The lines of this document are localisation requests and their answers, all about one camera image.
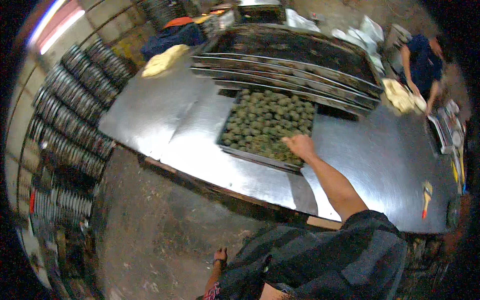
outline red object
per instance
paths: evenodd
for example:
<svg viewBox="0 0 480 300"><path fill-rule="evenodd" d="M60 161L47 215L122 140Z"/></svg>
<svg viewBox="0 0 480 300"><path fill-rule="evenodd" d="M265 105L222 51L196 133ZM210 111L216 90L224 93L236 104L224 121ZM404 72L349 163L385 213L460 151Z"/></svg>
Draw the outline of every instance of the red object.
<svg viewBox="0 0 480 300"><path fill-rule="evenodd" d="M182 26L188 23L193 23L193 20L191 17L181 17L181 18L171 20L165 26L163 26L163 28L165 29L167 27L172 27L172 26Z"/></svg>
<svg viewBox="0 0 480 300"><path fill-rule="evenodd" d="M34 207L35 207L35 190L32 189L32 192L30 193L30 213L34 213Z"/></svg>

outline metal tray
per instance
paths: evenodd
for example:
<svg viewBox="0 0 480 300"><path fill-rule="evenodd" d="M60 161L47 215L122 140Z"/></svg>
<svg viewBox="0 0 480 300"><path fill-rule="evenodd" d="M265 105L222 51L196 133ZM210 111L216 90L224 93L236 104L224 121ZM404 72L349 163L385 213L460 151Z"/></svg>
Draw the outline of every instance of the metal tray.
<svg viewBox="0 0 480 300"><path fill-rule="evenodd" d="M267 89L270 89L270 88L264 88L264 89L256 88L254 90L251 89L251 91L252 92L263 92L264 90L267 90ZM285 91L283 91L281 93L284 94L284 95L289 95L289 96L293 95L293 94L285 92ZM238 104L240 102L240 97L241 97L241 91L239 90L239 92L235 96L234 104ZM299 96L299 99L302 100L302 101L308 101L308 99L306 97ZM271 158L267 158L267 157L264 157L264 156L261 156L261 155L248 153L248 152L241 151L241 150L238 150L238 149L233 149L233 148L230 148L228 146L223 145L222 144L222 134L227 131L227 123L228 123L228 119L230 118L230 116L231 116L231 111L228 114L227 120L225 121L225 124L223 125L222 130L220 131L220 134L216 138L216 144L223 151L225 151L229 154L232 154L236 157L254 162L254 163L258 163L258 164L261 164L261 165L266 165L266 166L276 168L276 169L279 169L279 170L282 170L282 171L287 171L287 172L291 172L291 173L295 173L295 174L300 174L300 169L303 167L303 164L302 164L302 166L297 166L297 165L289 164L289 163L286 163L286 162L282 162L282 161L274 160L274 159L271 159Z"/></svg>

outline dark blue shirt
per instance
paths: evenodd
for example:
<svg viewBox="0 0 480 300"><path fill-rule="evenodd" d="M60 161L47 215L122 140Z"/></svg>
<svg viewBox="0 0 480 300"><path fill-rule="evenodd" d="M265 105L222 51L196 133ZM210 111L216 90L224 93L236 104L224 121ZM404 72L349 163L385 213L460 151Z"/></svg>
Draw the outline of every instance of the dark blue shirt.
<svg viewBox="0 0 480 300"><path fill-rule="evenodd" d="M410 50L410 74L413 83L421 93L430 90L433 81L442 77L442 60L433 53L428 39L422 35L414 36L407 43L407 47Z"/></svg>

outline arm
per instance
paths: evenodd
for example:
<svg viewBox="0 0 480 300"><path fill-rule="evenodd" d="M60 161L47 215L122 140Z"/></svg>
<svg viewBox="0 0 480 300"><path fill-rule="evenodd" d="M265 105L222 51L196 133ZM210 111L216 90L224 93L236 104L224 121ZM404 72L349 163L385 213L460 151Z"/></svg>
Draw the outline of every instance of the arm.
<svg viewBox="0 0 480 300"><path fill-rule="evenodd" d="M351 215L368 209L348 179L317 156L310 137L296 135L282 140L294 154L312 167L328 201L340 215L342 222Z"/></svg>
<svg viewBox="0 0 480 300"><path fill-rule="evenodd" d="M427 109L425 110L425 114L430 114L433 108L433 103L437 98L438 91L440 90L440 83L437 80L434 80L432 83L432 88L430 89L430 98L427 102Z"/></svg>
<svg viewBox="0 0 480 300"><path fill-rule="evenodd" d="M410 49L407 45L403 45L401 50L402 56L402 65L403 65L403 72L405 73L405 78L407 79L408 87L412 90L413 94L419 96L420 90L412 81L412 74L410 73Z"/></svg>
<svg viewBox="0 0 480 300"><path fill-rule="evenodd" d="M226 248L220 248L215 252L212 274L207 281L204 294L206 294L211 288L213 288L213 285L218 281L220 274L222 274L222 262L226 263L227 258L228 255Z"/></svg>
<svg viewBox="0 0 480 300"><path fill-rule="evenodd" d="M222 273L221 265L222 264L221 264L220 261L215 261L213 263L212 274L210 275L210 278L207 281L207 284L205 286L204 294L207 293L211 288L213 288L213 285L218 281L218 278L220 277L220 274Z"/></svg>

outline hand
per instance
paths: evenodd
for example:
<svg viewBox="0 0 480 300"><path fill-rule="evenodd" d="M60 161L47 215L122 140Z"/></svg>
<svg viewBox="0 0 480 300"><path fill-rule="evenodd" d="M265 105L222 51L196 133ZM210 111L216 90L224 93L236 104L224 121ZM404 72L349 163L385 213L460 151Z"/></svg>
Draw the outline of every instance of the hand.
<svg viewBox="0 0 480 300"><path fill-rule="evenodd" d="M408 87L412 90L415 96L420 96L420 90L411 80L407 80Z"/></svg>
<svg viewBox="0 0 480 300"><path fill-rule="evenodd" d="M306 134L298 134L291 138L283 137L282 141L290 151L301 159L308 161L317 156L312 139Z"/></svg>
<svg viewBox="0 0 480 300"><path fill-rule="evenodd" d="M227 260L228 258L228 255L227 255L227 249L226 248L220 248L218 249L214 256L213 256L213 259L224 259L224 260Z"/></svg>
<svg viewBox="0 0 480 300"><path fill-rule="evenodd" d="M430 101L428 101L427 103L427 108L425 109L425 116L428 116L431 114L432 112L432 107L433 107L433 103L431 103Z"/></svg>

